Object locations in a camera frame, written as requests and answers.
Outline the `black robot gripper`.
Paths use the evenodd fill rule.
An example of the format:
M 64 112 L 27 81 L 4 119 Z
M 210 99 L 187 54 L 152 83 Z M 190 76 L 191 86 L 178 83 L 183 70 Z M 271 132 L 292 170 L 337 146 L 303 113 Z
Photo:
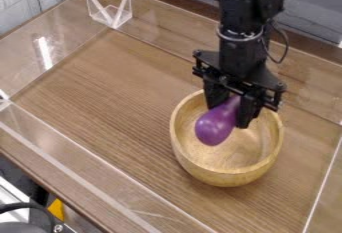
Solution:
M 256 35 L 238 36 L 218 32 L 219 50 L 195 50 L 192 74 L 203 80 L 207 108 L 219 106 L 230 94 L 240 96 L 236 127 L 246 129 L 263 107 L 276 111 L 286 84 L 270 72 L 266 61 L 279 60 L 270 55 L 270 28 Z

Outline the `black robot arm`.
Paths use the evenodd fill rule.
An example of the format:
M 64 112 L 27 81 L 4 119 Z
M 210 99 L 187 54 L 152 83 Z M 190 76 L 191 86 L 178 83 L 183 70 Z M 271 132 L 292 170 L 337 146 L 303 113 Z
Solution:
M 218 0 L 216 51 L 192 53 L 192 74 L 203 79 L 210 109 L 235 94 L 240 97 L 235 126 L 247 128 L 260 110 L 279 109 L 287 86 L 271 73 L 267 62 L 271 33 L 278 31 L 275 16 L 284 0 Z

